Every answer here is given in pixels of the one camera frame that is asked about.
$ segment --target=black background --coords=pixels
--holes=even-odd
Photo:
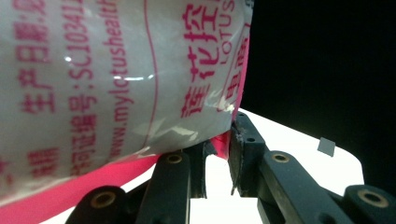
[[[385,1],[256,0],[242,101],[333,140],[361,161],[366,184],[393,195],[395,14]]]

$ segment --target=plastic package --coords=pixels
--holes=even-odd
[[[251,2],[1,1],[0,205],[226,132]]]

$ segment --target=white surface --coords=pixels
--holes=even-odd
[[[317,151],[319,140],[306,134],[246,113],[256,125],[270,150],[280,150],[293,155],[324,188],[343,194],[349,185],[363,184],[361,163],[351,154],[337,147],[334,157]],[[129,191],[151,177],[153,168],[122,186]],[[208,199],[191,199],[191,224],[198,223],[262,223],[257,211],[257,199],[231,196],[232,180],[227,161],[210,156],[206,161],[206,186]],[[73,209],[43,223],[64,223]]]

